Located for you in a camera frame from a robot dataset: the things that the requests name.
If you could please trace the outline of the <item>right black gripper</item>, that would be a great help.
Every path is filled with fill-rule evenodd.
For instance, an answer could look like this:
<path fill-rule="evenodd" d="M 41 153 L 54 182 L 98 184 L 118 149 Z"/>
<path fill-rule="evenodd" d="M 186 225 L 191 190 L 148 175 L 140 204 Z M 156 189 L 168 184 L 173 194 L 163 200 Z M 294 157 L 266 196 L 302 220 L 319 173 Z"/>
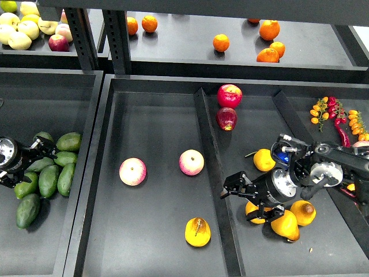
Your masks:
<path fill-rule="evenodd" d="M 240 171 L 225 179 L 220 198 L 236 195 L 250 200 L 255 205 L 262 203 L 265 207 L 262 206 L 262 210 L 258 209 L 246 216 L 246 220 L 258 218 L 272 222 L 284 215 L 285 208 L 281 204 L 296 196 L 296 188 L 289 173 L 283 169 L 270 170 L 252 182 L 245 171 Z"/>

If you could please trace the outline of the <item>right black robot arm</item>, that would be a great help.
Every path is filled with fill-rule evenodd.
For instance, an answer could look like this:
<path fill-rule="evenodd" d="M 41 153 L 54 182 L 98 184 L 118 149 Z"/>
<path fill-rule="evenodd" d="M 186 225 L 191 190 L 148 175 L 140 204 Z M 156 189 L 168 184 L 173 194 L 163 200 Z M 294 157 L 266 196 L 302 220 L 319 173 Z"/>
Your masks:
<path fill-rule="evenodd" d="M 227 177 L 221 198 L 244 197 L 257 206 L 247 220 L 272 222 L 284 215 L 284 204 L 296 196 L 309 200 L 320 189 L 343 181 L 355 184 L 356 203 L 368 209 L 368 147 L 343 147 L 314 142 L 307 144 L 286 134 L 271 147 L 277 166 L 251 181 L 244 171 Z"/>

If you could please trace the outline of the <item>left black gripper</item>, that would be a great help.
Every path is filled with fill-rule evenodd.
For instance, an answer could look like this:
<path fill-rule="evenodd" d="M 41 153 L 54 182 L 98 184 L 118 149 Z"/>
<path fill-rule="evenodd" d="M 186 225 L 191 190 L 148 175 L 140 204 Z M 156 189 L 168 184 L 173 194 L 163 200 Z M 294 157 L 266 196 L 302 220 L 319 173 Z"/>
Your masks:
<path fill-rule="evenodd" d="M 57 158 L 56 144 L 42 136 L 36 136 L 36 140 L 30 147 L 19 143 L 10 137 L 1 137 L 1 185 L 14 188 L 21 182 L 31 183 L 31 179 L 24 175 L 30 162 L 43 159 Z"/>

